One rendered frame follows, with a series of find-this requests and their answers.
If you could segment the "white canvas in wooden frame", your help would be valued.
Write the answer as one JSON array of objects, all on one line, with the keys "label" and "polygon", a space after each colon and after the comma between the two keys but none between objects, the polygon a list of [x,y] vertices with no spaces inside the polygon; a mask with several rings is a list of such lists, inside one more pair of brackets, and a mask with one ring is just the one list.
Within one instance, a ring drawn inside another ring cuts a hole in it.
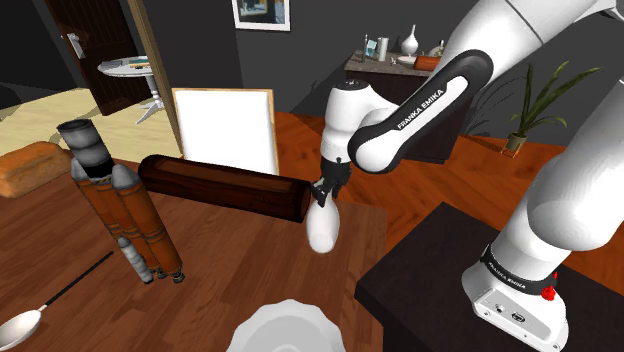
[{"label": "white canvas in wooden frame", "polygon": [[174,88],[187,160],[278,175],[271,89]]}]

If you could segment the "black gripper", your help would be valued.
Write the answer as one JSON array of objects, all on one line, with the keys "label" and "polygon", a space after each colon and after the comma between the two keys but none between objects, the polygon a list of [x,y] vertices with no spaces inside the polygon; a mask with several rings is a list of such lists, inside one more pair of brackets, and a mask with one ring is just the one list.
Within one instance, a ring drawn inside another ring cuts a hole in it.
[{"label": "black gripper", "polygon": [[343,162],[340,157],[336,161],[331,161],[325,157],[321,158],[321,178],[311,185],[311,193],[317,204],[323,208],[327,199],[327,194],[338,194],[343,186],[347,184],[352,173],[351,163]]}]

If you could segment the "white egg-shaped bottle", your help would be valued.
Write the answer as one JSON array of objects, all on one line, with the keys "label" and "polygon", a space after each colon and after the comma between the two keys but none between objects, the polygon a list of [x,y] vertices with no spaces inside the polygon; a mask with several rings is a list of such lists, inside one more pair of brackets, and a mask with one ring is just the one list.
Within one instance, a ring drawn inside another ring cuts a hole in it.
[{"label": "white egg-shaped bottle", "polygon": [[306,235],[308,243],[316,253],[330,252],[337,241],[340,229],[340,215],[331,195],[321,207],[314,200],[306,214]]}]

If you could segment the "dark robot stand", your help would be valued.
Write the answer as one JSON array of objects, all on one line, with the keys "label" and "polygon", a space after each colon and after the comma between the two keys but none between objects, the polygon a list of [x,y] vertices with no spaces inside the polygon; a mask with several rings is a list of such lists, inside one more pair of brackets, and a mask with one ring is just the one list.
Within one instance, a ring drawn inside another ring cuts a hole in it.
[{"label": "dark robot stand", "polygon": [[[383,328],[383,352],[536,352],[477,317],[461,275],[498,232],[440,203],[358,282]],[[624,352],[624,296],[566,267],[556,290],[570,333],[562,352]]]}]

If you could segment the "potted green plant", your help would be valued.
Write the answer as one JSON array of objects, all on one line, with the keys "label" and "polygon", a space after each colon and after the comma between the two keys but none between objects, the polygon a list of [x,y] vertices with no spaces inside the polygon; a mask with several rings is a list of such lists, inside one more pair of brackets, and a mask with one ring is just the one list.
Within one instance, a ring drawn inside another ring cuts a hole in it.
[{"label": "potted green plant", "polygon": [[564,128],[567,127],[567,121],[564,118],[556,115],[542,116],[542,113],[560,96],[569,91],[576,84],[591,74],[598,73],[603,70],[602,67],[590,68],[554,88],[553,85],[558,80],[567,65],[568,61],[565,61],[554,71],[535,99],[531,99],[534,66],[532,64],[528,65],[522,111],[511,117],[511,121],[517,120],[519,125],[514,132],[511,132],[508,135],[504,146],[501,148],[501,154],[509,154],[511,158],[514,158],[525,144],[527,140],[527,133],[539,125],[559,124]]}]

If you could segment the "dark wooden door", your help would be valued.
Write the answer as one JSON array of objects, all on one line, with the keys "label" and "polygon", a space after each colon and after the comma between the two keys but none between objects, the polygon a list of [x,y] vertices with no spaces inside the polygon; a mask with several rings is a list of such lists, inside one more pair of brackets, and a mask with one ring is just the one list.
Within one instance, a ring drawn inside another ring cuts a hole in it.
[{"label": "dark wooden door", "polygon": [[112,77],[98,70],[104,61],[138,54],[119,0],[45,3],[102,115],[151,97],[143,77]]}]

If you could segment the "dark wooden long box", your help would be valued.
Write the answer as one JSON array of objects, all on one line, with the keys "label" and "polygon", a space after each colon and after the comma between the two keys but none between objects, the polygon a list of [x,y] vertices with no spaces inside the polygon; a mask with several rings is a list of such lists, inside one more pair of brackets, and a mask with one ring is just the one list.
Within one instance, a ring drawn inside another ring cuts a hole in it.
[{"label": "dark wooden long box", "polygon": [[138,174],[151,192],[296,223],[311,200],[308,181],[164,155],[144,158]]}]

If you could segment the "orange toy rocket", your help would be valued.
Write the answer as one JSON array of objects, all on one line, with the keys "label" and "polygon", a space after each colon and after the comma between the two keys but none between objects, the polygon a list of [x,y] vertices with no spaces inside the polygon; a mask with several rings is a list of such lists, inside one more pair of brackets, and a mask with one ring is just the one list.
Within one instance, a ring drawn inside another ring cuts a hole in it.
[{"label": "orange toy rocket", "polygon": [[70,120],[57,130],[73,154],[72,179],[143,283],[183,282],[181,257],[140,176],[113,160],[91,120]]}]

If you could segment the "bread loaf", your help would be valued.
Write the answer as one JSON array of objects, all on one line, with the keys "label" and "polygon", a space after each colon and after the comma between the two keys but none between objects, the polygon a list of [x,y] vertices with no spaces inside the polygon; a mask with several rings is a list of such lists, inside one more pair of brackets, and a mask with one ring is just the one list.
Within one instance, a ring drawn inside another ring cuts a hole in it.
[{"label": "bread loaf", "polygon": [[70,157],[57,144],[31,143],[0,156],[0,196],[19,198],[69,170]]}]

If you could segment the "white scalloped plate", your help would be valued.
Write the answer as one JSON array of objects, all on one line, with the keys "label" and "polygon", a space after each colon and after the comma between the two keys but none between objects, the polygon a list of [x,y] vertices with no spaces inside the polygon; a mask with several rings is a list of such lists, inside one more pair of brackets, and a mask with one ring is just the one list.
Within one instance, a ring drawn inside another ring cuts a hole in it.
[{"label": "white scalloped plate", "polygon": [[234,331],[226,352],[347,352],[323,311],[286,299],[261,306]]}]

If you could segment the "framed wall picture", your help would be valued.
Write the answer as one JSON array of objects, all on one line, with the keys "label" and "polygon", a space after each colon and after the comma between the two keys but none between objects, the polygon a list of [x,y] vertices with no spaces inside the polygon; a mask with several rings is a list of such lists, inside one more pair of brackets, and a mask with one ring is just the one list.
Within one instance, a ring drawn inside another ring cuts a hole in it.
[{"label": "framed wall picture", "polygon": [[291,30],[290,0],[231,0],[235,27],[244,30]]}]

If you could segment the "dark sideboard with decor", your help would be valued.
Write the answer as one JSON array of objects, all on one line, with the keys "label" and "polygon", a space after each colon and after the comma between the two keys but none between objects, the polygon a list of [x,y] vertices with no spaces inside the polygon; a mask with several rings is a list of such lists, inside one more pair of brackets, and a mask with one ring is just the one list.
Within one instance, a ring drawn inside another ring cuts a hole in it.
[{"label": "dark sideboard with decor", "polygon": [[[415,70],[414,62],[400,63],[398,52],[390,52],[383,62],[375,58],[362,60],[362,51],[356,50],[345,65],[347,79],[368,82],[384,99],[400,105],[432,74]],[[450,157],[471,105],[469,98],[460,108],[434,128],[426,137],[413,144],[404,158],[414,161],[444,164]]]}]

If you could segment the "white round pedestal table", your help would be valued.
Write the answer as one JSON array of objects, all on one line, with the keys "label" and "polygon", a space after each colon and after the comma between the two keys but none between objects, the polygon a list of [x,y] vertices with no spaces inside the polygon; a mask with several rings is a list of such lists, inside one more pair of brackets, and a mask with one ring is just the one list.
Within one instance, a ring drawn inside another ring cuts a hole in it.
[{"label": "white round pedestal table", "polygon": [[154,101],[149,104],[140,105],[140,108],[146,109],[146,112],[139,120],[136,121],[136,124],[142,123],[155,112],[164,108],[164,103],[160,97],[154,74],[147,56],[134,56],[103,61],[98,65],[97,69],[101,73],[111,77],[143,77],[146,80]]}]

